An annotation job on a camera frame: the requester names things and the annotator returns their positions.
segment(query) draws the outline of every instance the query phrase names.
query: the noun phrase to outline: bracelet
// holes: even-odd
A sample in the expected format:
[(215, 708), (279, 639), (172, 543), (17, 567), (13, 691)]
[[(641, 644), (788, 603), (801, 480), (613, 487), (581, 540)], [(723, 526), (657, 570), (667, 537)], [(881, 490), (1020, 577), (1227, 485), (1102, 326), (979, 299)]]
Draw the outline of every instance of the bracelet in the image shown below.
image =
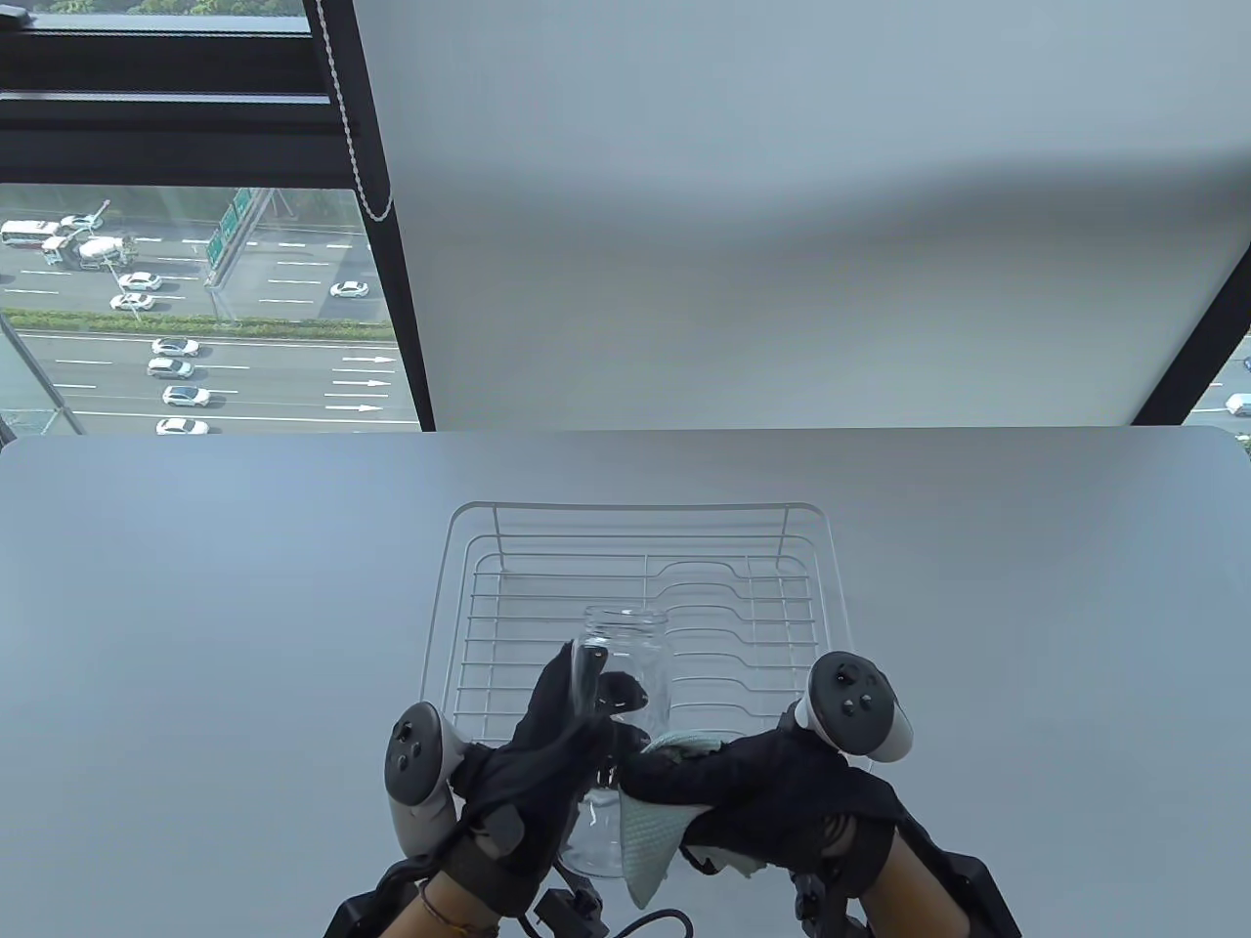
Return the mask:
[(459, 938), (498, 938), (499, 925), (488, 925), (487, 928), (478, 928), (475, 925), (458, 925), (455, 922), (449, 919), (442, 912), (439, 912), (430, 900), (425, 898), (425, 885), (430, 880), (424, 880), (419, 887), (417, 887), (417, 898), (420, 900), (422, 907), (425, 909), (427, 914), (438, 922), (440, 925), (450, 930), (452, 933), (459, 935)]

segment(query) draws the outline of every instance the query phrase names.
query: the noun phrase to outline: black glove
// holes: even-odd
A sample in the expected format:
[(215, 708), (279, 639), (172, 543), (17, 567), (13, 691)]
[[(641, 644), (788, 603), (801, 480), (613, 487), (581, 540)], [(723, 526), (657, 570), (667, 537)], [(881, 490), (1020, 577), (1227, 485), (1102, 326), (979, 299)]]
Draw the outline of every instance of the black glove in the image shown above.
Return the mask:
[(439, 865), (500, 915), (529, 908), (612, 752), (615, 724), (574, 718), (569, 683), (565, 644), (543, 668), (512, 740), (470, 747), (450, 779), (465, 807)]
[(718, 847), (838, 882), (844, 895), (859, 895), (877, 878), (906, 817), (887, 782), (802, 729), (773, 729), (681, 760), (664, 752), (634, 755), (618, 779), (643, 802), (713, 808), (683, 837), (683, 854), (697, 869), (717, 872), (688, 848)]

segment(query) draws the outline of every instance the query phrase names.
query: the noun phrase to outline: gray cloth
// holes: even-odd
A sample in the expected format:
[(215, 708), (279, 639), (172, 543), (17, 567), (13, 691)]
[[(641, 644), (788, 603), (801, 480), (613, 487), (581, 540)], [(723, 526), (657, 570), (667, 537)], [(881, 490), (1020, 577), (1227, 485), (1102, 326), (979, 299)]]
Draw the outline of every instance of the gray cloth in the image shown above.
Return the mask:
[[(707, 732), (666, 733), (643, 752), (668, 752), (674, 759), (703, 755), (727, 742), (727, 737)], [(656, 895), (669, 872), (669, 863), (682, 845), (687, 825), (712, 808), (707, 804), (652, 804), (620, 793), (622, 872), (626, 888), (637, 908), (644, 908)], [(733, 867), (751, 875), (764, 867), (759, 860), (716, 847), (688, 848), (697, 860), (708, 860), (718, 869)]]

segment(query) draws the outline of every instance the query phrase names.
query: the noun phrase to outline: road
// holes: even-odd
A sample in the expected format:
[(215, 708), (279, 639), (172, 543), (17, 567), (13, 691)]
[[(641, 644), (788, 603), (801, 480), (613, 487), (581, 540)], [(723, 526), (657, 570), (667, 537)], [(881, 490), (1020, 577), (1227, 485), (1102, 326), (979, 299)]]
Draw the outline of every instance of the road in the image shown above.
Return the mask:
[[(101, 335), (23, 339), (88, 433), (154, 431), (163, 416), (208, 420), (215, 433), (419, 431), (394, 345), (205, 340), (195, 375), (149, 378), (151, 340)], [(161, 403), (170, 384), (213, 391), (201, 408)]]
[(1238, 343), (1233, 356), (1212, 379), (1212, 385), (1186, 418), (1187, 424), (1220, 426), (1230, 433), (1251, 433), (1251, 418), (1231, 416), (1225, 409), (1225, 401), (1231, 394), (1251, 394), (1251, 371), (1242, 364), (1245, 358), (1251, 358), (1251, 338)]
[[(199, 223), (146, 223), (99, 231), (135, 235), (139, 259), (135, 270), (165, 279), (154, 313), (215, 315), (204, 289), (208, 261), (204, 246), (213, 229)], [(330, 296), (330, 285), (363, 280), (370, 286), (364, 299)], [(0, 246), (0, 306), (109, 313), (116, 284), (108, 270), (54, 270), (38, 246)], [(279, 231), (258, 229), (241, 248), (223, 288), (226, 305), (236, 318), (355, 319), (372, 323), (388, 316), (369, 241), (348, 231)]]

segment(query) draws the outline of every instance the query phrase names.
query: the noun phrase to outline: white dish drying rack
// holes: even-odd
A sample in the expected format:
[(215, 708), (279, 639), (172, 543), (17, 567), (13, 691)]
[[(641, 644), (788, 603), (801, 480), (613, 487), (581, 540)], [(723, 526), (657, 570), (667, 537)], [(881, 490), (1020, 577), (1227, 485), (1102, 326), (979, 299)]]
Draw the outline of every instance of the white dish drying rack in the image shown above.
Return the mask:
[(475, 502), (452, 517), (422, 699), (507, 742), (588, 605), (668, 613), (672, 729), (769, 729), (824, 652), (853, 649), (827, 518), (801, 503)]

